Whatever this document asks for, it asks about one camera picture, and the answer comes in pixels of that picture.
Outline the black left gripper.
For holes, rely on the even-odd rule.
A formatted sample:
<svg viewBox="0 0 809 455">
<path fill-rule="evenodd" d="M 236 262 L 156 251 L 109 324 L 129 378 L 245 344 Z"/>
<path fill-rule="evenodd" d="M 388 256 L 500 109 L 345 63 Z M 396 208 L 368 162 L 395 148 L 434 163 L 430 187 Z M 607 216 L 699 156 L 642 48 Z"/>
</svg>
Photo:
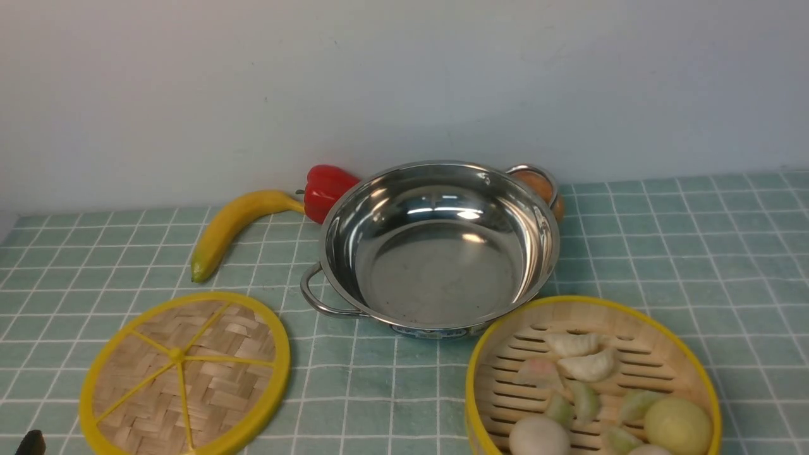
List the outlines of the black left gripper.
<svg viewBox="0 0 809 455">
<path fill-rule="evenodd" d="M 15 455 L 44 455 L 47 444 L 40 430 L 28 431 L 18 445 Z"/>
</svg>

